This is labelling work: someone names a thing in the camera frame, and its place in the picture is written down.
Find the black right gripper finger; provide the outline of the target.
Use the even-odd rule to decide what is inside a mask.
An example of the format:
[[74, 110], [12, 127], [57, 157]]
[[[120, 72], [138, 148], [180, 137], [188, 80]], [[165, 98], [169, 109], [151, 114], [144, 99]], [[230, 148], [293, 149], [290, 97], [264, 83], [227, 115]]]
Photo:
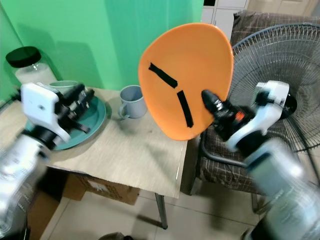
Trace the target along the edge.
[[227, 110], [224, 101], [222, 101], [217, 94], [213, 93], [209, 89], [204, 89], [201, 91], [201, 99], [205, 109], [208, 110], [211, 115], [221, 115]]

